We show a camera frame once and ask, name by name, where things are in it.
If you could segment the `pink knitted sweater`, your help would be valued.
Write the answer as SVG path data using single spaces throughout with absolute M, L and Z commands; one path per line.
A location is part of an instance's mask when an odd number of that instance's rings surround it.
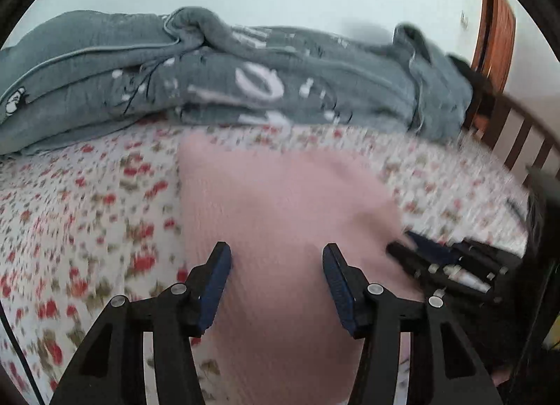
M 234 404 L 338 404 L 361 345 L 339 321 L 322 268 L 325 245 L 396 296 L 420 290 L 385 251 L 400 210 L 363 158 L 348 151 L 231 148 L 200 133 L 178 149 L 189 265 L 218 242 L 232 270 L 204 337 Z

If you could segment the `floral bed sheet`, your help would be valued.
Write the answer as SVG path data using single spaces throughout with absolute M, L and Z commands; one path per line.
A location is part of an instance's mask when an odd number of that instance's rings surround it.
M 183 279 L 176 151 L 188 128 L 158 121 L 1 162 L 1 365 L 26 403 L 51 399 L 106 302 Z M 480 142 L 329 126 L 210 127 L 229 147 L 331 148 L 365 156 L 404 211 L 436 241 L 473 237 L 522 253 L 527 197 Z

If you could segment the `black garment on footboard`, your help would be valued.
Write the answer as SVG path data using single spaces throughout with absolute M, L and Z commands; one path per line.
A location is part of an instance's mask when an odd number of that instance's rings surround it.
M 469 82 L 473 90 L 487 90 L 492 92 L 492 84 L 486 76 L 472 69 L 471 66 L 460 57 L 453 54 L 447 54 L 446 57 L 451 60 L 457 71 Z

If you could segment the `brown wooden door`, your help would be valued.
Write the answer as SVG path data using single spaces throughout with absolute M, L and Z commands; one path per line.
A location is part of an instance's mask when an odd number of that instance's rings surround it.
M 515 41 L 516 17 L 508 0 L 482 0 L 471 67 L 497 92 L 503 92 L 508 81 Z

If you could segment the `grey printed quilt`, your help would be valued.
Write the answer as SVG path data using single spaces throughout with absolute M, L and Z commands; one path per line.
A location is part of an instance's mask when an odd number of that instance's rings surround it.
M 74 11 L 1 52 L 1 151 L 33 154 L 173 112 L 184 124 L 357 125 L 455 139 L 472 88 L 409 25 L 370 45 L 290 27 Z

